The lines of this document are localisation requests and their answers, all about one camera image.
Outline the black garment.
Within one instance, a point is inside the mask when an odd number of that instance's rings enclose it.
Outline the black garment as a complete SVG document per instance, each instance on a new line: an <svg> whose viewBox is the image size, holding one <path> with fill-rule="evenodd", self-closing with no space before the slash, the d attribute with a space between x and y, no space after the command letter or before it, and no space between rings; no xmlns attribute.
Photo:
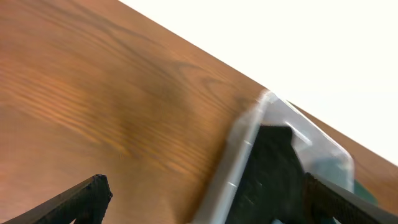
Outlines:
<svg viewBox="0 0 398 224"><path fill-rule="evenodd" d="M306 223L304 171L288 126L261 126L226 223Z"/></svg>

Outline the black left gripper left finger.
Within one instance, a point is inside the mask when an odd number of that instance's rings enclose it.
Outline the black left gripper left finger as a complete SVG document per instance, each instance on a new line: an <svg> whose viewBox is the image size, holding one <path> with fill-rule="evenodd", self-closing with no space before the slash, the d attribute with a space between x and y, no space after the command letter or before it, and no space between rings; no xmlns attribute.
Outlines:
<svg viewBox="0 0 398 224"><path fill-rule="evenodd" d="M107 177L96 174L4 224L101 224L112 197Z"/></svg>

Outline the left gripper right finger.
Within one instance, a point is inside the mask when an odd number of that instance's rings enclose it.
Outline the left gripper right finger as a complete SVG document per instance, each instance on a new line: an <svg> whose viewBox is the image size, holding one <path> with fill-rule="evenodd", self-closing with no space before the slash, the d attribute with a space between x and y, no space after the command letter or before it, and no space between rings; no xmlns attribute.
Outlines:
<svg viewBox="0 0 398 224"><path fill-rule="evenodd" d="M303 208L308 223L335 218L347 224L397 224L397 216L310 173L304 175Z"/></svg>

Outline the clear plastic storage bin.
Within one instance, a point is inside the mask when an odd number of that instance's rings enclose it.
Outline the clear plastic storage bin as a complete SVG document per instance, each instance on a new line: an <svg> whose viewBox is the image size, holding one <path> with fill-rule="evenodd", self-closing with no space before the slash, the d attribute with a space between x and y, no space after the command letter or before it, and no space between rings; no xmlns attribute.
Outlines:
<svg viewBox="0 0 398 224"><path fill-rule="evenodd" d="M348 151L288 101L264 90L233 124L226 147L192 224L223 224L231 208L260 125L288 126L305 171L353 192L354 162Z"/></svg>

